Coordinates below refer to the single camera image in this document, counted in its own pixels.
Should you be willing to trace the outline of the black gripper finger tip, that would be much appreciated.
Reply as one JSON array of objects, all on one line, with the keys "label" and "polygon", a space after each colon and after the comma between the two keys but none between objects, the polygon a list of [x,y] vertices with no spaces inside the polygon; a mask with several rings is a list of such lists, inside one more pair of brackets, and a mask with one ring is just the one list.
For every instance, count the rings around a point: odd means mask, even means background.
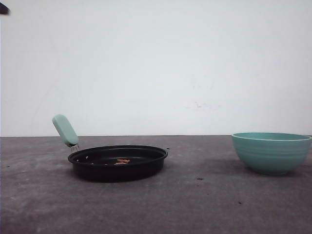
[{"label": "black gripper finger tip", "polygon": [[1,15],[9,15],[10,9],[6,5],[0,5],[0,14]]}]

